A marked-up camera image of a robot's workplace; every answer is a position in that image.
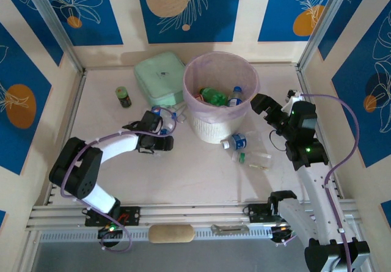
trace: mint green plastic container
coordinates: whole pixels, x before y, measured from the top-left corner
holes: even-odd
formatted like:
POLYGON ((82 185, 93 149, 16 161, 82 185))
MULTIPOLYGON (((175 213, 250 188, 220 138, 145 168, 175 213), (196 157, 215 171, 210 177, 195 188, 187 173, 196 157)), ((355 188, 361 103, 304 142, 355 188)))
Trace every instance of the mint green plastic container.
POLYGON ((173 106, 183 101, 185 65, 173 52, 165 52, 140 62, 134 75, 152 106, 173 106))

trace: water bottle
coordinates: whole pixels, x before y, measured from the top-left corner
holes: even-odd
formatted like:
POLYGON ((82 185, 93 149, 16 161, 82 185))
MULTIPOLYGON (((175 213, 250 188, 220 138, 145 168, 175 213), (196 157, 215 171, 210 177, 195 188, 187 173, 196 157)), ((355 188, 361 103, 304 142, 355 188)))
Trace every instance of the water bottle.
POLYGON ((243 103, 243 94, 241 87, 234 87, 233 92, 228 97, 228 107, 238 106, 243 103))
POLYGON ((151 112, 155 113, 156 115, 159 115, 161 118, 163 118, 163 125, 160 129, 160 134, 167 134, 167 133, 170 133, 172 131, 172 129, 174 128, 174 124, 175 124, 175 121, 174 121, 174 118, 176 118, 176 114, 173 112, 171 115, 170 112, 167 112, 166 110, 163 110, 159 107, 152 107, 151 109, 151 112))
POLYGON ((227 104, 227 96, 218 90, 206 87, 200 90, 200 94, 205 102, 215 106, 225 106, 227 104))
POLYGON ((262 152, 233 152, 232 161, 259 170, 269 170, 271 167, 271 155, 262 152))
POLYGON ((259 131, 248 131, 247 133, 233 134, 229 139, 222 142, 224 149, 255 150, 260 147, 261 133, 259 131))

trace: green bottle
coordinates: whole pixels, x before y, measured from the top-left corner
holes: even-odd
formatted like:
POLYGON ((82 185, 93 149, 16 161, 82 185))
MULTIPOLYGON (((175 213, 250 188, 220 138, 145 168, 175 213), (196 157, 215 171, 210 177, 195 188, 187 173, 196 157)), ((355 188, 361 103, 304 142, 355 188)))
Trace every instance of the green bottle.
POLYGON ((227 96, 218 90, 206 87, 200 90, 203 100, 215 106, 227 105, 227 96))

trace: gray floor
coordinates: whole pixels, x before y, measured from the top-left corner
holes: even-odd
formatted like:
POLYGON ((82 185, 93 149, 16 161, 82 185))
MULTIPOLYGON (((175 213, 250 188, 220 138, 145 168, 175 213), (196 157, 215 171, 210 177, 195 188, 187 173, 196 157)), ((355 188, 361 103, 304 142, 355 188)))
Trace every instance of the gray floor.
POLYGON ((257 272, 308 271, 295 239, 275 247, 270 240, 209 240, 185 244, 135 242, 126 254, 104 252, 98 243, 42 243, 33 272, 257 272))

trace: trash bin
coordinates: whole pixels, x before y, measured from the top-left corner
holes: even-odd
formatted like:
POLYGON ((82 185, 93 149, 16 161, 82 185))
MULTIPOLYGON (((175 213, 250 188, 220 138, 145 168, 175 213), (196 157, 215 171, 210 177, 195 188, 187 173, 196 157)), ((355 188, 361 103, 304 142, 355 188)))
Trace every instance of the trash bin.
POLYGON ((183 99, 191 113, 190 123, 196 135, 212 144, 227 139, 238 130, 259 89, 258 73, 242 57, 210 52, 190 61, 183 77, 183 99), (243 103, 235 107, 216 107, 194 98, 203 87, 212 87, 228 96, 235 86, 240 86, 244 95, 243 103))

